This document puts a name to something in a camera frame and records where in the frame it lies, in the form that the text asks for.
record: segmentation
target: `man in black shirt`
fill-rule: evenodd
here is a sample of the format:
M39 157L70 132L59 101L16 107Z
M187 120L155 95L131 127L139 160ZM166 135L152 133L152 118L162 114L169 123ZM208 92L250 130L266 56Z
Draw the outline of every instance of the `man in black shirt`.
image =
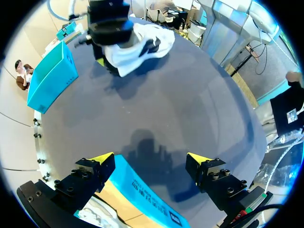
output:
M267 143L304 125L303 76L298 72L288 72L286 79L289 89L255 109Z

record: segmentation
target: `monitor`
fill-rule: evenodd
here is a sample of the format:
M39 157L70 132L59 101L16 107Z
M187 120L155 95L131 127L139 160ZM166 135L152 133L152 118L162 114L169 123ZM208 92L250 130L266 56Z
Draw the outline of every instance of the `monitor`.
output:
M191 10L193 0L173 0L175 6Z

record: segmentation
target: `gray table surface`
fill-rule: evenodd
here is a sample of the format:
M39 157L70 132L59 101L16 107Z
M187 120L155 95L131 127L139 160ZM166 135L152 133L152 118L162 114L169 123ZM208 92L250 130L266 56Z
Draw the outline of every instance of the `gray table surface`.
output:
M42 115L40 149L52 176L64 178L82 157L115 152L192 227L224 218L198 192L185 162L187 152L219 157L237 178L253 180L266 139L237 84L178 35L167 56L145 61L124 78L99 65L91 46L75 49L74 42L68 46L79 78Z

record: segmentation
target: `hair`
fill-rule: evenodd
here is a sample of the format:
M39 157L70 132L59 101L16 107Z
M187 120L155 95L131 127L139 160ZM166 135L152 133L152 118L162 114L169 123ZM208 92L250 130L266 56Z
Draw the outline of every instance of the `hair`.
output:
M21 62L20 59L18 59L18 60L16 61L16 63L15 63L15 70L17 70L17 67L18 67L18 65L19 65L20 62Z

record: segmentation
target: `gray carpet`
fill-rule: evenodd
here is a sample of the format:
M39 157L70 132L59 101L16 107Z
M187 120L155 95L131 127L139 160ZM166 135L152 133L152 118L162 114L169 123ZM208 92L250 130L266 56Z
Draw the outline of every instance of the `gray carpet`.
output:
M292 59L289 50L281 38L278 38L276 42L281 47L281 49ZM250 45L252 47L255 47L259 43L259 41L252 41ZM261 45L255 48L255 51L258 55L260 55L263 49L264 45ZM241 53L232 62L232 66L236 68L239 63L242 62L248 55L248 51L243 51L243 53ZM257 65L256 60L254 58L251 58L238 71L256 99L260 98L265 93L280 84L283 80L285 80L285 75L289 70L296 71L295 65L281 52L276 44L267 45L267 65L265 71L261 75L256 74L256 72L261 73L264 69L266 61L266 49L259 60L260 63Z

